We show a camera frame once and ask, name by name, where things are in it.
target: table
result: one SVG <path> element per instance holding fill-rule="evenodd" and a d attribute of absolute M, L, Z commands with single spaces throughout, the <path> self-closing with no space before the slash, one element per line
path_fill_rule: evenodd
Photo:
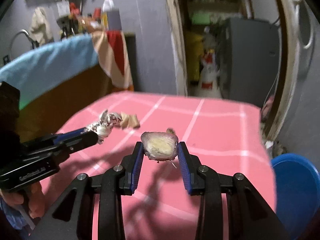
<path fill-rule="evenodd" d="M 68 132 L 110 112 L 137 114 L 138 130 L 114 128 L 102 145 L 74 153 L 62 163 L 61 171 L 41 182 L 50 205 L 81 172 L 89 176 L 103 173 L 132 153 L 145 131 L 173 128 L 185 141 L 191 154 L 218 173 L 242 172 L 275 210 L 275 178 L 259 135 L 257 107 L 220 99 L 185 98 L 169 95 L 120 92 L 110 94 L 71 117 L 59 132 Z M 99 205 L 96 198 L 95 208 Z M 190 197 L 180 169 L 170 162 L 148 160 L 145 156 L 138 189 L 122 197 L 126 239 L 195 239 L 199 197 Z M 228 239 L 226 198 L 224 239 Z M 94 213 L 93 239 L 97 239 L 97 212 Z"/>

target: yellow bag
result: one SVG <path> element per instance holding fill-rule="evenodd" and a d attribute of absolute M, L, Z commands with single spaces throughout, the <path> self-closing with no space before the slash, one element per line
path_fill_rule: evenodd
<path fill-rule="evenodd" d="M 199 81 L 200 71 L 199 62 L 203 55 L 203 36 L 185 31 L 184 32 L 185 47 L 186 47 L 186 62 L 187 62 L 187 72 L 188 81 Z"/>

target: red and white cloth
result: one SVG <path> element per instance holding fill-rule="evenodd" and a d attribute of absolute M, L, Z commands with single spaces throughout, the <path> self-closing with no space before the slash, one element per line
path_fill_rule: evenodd
<path fill-rule="evenodd" d="M 92 34 L 92 43 L 98 54 L 99 64 L 111 78 L 117 88 L 132 86 L 132 76 L 125 43 L 121 31 L 96 31 Z"/>

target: onion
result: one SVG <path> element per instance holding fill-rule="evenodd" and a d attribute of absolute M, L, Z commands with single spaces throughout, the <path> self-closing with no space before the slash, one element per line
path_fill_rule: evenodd
<path fill-rule="evenodd" d="M 178 155 L 178 137 L 166 132 L 144 132 L 141 141 L 150 160 L 174 160 Z"/>

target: food scrap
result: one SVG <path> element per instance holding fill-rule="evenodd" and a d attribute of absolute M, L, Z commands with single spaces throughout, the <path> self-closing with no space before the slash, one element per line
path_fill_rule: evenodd
<path fill-rule="evenodd" d="M 150 160 L 172 161 L 178 155 L 178 137 L 168 132 L 144 132 L 141 141 Z"/>
<path fill-rule="evenodd" d="M 136 114 L 126 113 L 108 113 L 108 110 L 103 111 L 99 116 L 98 122 L 89 124 L 85 131 L 94 131 L 98 134 L 98 143 L 102 144 L 104 139 L 109 136 L 113 127 L 138 128 L 140 122 Z"/>

